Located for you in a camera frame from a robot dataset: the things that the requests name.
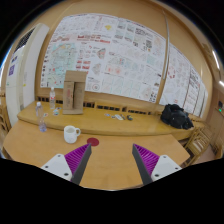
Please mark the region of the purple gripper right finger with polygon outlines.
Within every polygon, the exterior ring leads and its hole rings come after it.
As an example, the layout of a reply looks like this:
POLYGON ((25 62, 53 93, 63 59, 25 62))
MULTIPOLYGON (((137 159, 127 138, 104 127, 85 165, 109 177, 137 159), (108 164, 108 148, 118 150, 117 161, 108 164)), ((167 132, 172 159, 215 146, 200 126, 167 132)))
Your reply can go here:
POLYGON ((137 144, 133 145, 132 154, 135 158, 143 185, 148 185, 181 170, 181 167, 168 155, 158 156, 137 144))

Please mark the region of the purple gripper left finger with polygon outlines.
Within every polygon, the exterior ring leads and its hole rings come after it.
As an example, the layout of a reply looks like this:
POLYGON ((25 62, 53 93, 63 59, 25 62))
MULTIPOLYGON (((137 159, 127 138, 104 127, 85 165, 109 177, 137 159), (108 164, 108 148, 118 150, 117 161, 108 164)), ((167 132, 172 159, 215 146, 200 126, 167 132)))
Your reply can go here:
POLYGON ((56 154, 42 169, 79 185, 91 153, 91 145, 86 144, 66 155, 56 154))

